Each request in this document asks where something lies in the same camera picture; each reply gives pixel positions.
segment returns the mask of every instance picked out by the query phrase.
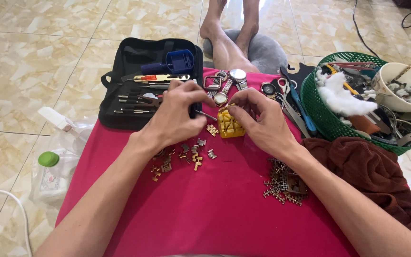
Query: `pink cloth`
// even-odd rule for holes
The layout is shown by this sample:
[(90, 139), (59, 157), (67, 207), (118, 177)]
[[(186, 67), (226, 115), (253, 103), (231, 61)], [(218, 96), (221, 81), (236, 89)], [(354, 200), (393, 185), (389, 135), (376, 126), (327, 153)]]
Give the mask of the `pink cloth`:
[[(204, 68), (204, 76), (217, 70)], [(250, 73), (248, 85), (259, 89), (277, 75)], [(230, 95), (237, 89), (233, 87)], [(204, 112), (216, 114), (204, 106)], [(287, 120), (300, 141), (300, 132)], [(108, 129), (99, 121), (88, 139), (61, 207), (57, 225), (90, 186), (111, 165), (125, 146), (131, 131)], [(174, 254), (229, 254), (239, 256), (357, 256), (318, 198), (310, 192), (302, 207), (282, 205), (263, 197), (269, 179), (268, 154), (251, 139), (222, 139), (205, 129), (201, 147), (203, 165), (172, 158), (173, 170), (151, 180), (150, 161), (120, 218), (104, 256), (152, 257)], [(188, 140), (193, 145), (197, 138)], [(218, 156), (209, 159), (214, 149)]]

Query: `white ceramic bowl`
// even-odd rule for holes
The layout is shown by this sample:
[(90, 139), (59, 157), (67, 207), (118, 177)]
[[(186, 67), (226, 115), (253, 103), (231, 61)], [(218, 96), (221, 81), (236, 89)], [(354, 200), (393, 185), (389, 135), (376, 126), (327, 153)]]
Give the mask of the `white ceramic bowl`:
[[(397, 75), (399, 75), (408, 65), (400, 63), (387, 63), (377, 72), (372, 85), (374, 90), (379, 94), (384, 95), (381, 104), (390, 108), (393, 111), (409, 113), (411, 112), (411, 103), (404, 101), (393, 93), (386, 85), (385, 81), (392, 81)], [(398, 79), (401, 83), (407, 83), (407, 86), (411, 85), (411, 68), (405, 74)]]

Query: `white power cable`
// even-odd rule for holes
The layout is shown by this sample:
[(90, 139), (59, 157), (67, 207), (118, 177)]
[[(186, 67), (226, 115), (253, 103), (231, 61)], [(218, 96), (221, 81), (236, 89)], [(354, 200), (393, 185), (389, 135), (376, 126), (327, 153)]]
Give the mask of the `white power cable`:
[(30, 239), (28, 237), (28, 216), (26, 215), (25, 208), (23, 208), (23, 205), (21, 204), (20, 200), (15, 197), (15, 195), (11, 194), (8, 191), (0, 190), (0, 193), (5, 193), (9, 195), (10, 197), (14, 198), (14, 200), (17, 202), (17, 204), (21, 208), (21, 212), (23, 213), (23, 218), (25, 219), (25, 240), (26, 240), (26, 250), (28, 251), (28, 256), (32, 257), (33, 254), (31, 252), (31, 246), (30, 246)]

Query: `black tool case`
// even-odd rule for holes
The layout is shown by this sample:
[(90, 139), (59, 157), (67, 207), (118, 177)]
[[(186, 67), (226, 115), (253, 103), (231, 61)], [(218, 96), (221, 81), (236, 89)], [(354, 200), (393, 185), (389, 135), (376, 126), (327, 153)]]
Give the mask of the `black tool case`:
[[(138, 38), (126, 38), (118, 47), (112, 71), (101, 77), (102, 84), (107, 88), (106, 96), (99, 106), (99, 121), (106, 127), (113, 129), (140, 130), (151, 119), (153, 114), (119, 114), (119, 111), (128, 105), (119, 102), (119, 95), (143, 95), (153, 93), (162, 94), (162, 89), (151, 89), (139, 87), (144, 85), (132, 80), (122, 82), (121, 77), (126, 75), (141, 75), (141, 65), (160, 63), (166, 58), (166, 54), (172, 51), (190, 50), (194, 55), (195, 65), (190, 74), (190, 79), (196, 79), (202, 85), (202, 50), (186, 39), (167, 38), (158, 41), (142, 40)], [(202, 110), (201, 103), (190, 106), (190, 117), (194, 118), (196, 113), (193, 111)]]

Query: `hand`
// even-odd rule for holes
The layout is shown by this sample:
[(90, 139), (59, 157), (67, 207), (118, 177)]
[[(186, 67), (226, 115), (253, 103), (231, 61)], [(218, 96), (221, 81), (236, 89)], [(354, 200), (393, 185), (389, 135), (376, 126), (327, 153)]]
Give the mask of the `hand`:
[(207, 119), (203, 115), (190, 118), (189, 107), (195, 102), (215, 106), (215, 102), (192, 80), (185, 83), (179, 80), (171, 81), (169, 89), (163, 92), (163, 103), (156, 113), (143, 129), (131, 136), (143, 137), (146, 143), (152, 142), (150, 145), (155, 146), (155, 153), (166, 146), (197, 136), (206, 125)]
[(286, 161), (293, 147), (300, 146), (289, 130), (280, 104), (276, 101), (254, 88), (248, 88), (234, 94), (229, 103), (236, 103), (228, 108), (229, 114), (236, 118), (261, 150)]

